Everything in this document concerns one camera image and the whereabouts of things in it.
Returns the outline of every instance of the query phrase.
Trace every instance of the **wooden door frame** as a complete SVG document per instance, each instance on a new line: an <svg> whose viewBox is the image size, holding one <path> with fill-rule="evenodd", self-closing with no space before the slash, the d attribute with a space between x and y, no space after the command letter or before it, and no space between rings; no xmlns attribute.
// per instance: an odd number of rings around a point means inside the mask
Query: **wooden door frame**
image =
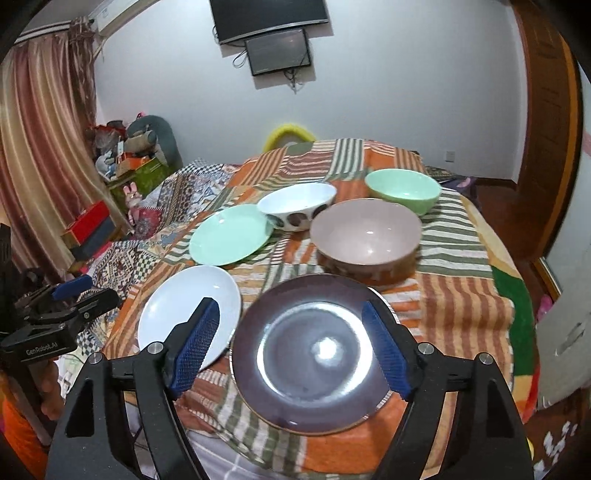
<svg viewBox="0 0 591 480"><path fill-rule="evenodd" d="M516 9L515 4L522 2L523 0L511 0L511 6L517 19L517 25L519 27L519 33L521 35L522 45L525 54L525 68L527 72L527 89L528 89L528 121L527 131L525 134L525 148L523 160L527 158L529 147L530 147L530 133L532 125L531 117L531 99L533 91L533 82L535 78L531 75L530 65L530 54L529 45L525 36L525 30L523 20L519 10ZM550 218L546 223L542 236L534 250L533 265L543 280L548 292L550 293L553 300L556 300L560 296L560 287L558 282L552 275L552 272L548 268L545 261L545 255L548 254L552 247L558 231L564 220L564 216L569 207L570 199L572 197L574 183L576 181L577 172L579 170L579 160L581 155L581 141L583 138L583 98L581 91L581 78L579 69L577 67L577 61L575 60L573 53L571 52L568 44L564 38L560 36L562 48L564 50L564 57L566 59L567 72L569 77L569 98L570 98L570 122L569 122L569 140L567 145L566 160L564 163L564 170L562 178L560 179L560 187L558 188L558 195L554 203ZM521 178L524 172L525 162L522 160L521 169L519 171L519 177Z"/></svg>

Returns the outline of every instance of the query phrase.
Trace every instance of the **curtain rod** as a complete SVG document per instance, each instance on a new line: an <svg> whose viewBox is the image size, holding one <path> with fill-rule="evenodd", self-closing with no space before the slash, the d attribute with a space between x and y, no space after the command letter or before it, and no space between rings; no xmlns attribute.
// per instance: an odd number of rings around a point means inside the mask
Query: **curtain rod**
<svg viewBox="0 0 591 480"><path fill-rule="evenodd" d="M92 18L89 20L89 23L92 25L95 22L95 19ZM32 38L41 37L42 35L47 35L49 33L61 32L68 30L70 28L70 24L72 22L67 20L64 22L57 22L51 25L46 25L44 27L33 28L32 30L28 30L23 32L14 42L15 45L22 43L27 40L31 40Z"/></svg>

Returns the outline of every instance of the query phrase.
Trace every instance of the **striped tablecloth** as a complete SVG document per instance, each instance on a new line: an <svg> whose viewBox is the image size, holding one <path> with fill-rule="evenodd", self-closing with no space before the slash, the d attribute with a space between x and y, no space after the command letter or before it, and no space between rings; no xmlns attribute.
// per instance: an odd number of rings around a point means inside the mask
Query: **striped tablecloth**
<svg viewBox="0 0 591 480"><path fill-rule="evenodd" d="M337 202L367 197L364 178L381 168L424 171L414 153L356 139L298 144L248 160L148 278L131 288L105 354L116 358L138 352L137 324L146 301L166 279L194 265L188 252L190 237L213 212L256 203L271 191L308 181L330 182L338 190ZM444 190L422 221L414 275L404 281L382 276L364 282L390 302L418 341L465 358L480 351L492 353L525 420L534 405L534 330L523 280L498 237L457 192ZM245 310L261 292L282 281L324 271L308 232L276 232L251 257L226 269L240 288ZM448 394L426 473L435 473L441 464L454 404L454 395ZM346 432L323 437L288 433L267 425L246 406L225 356L199 374L193 388L178 400L177 411L186 427L219 435L263 468L297 477L358 478L378 465L405 406L393 394L376 415Z"/></svg>

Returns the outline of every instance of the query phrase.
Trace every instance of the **green storage bin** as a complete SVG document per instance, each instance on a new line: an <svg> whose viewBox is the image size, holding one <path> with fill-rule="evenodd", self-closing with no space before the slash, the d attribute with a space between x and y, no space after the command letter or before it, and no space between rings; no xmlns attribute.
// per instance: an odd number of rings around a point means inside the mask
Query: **green storage bin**
<svg viewBox="0 0 591 480"><path fill-rule="evenodd" d="M146 198L168 175L170 175L168 167L155 158L137 170L129 170L123 176L109 183L108 187L117 206L123 213L127 213L125 192L123 191L125 185L134 181L138 186L138 192Z"/></svg>

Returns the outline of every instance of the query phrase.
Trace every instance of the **ceiling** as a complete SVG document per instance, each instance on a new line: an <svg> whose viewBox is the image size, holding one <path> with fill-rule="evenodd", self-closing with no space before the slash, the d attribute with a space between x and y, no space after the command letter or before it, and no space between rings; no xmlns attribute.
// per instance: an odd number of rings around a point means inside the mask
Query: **ceiling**
<svg viewBox="0 0 591 480"><path fill-rule="evenodd" d="M103 0L51 0L24 31L89 15Z"/></svg>

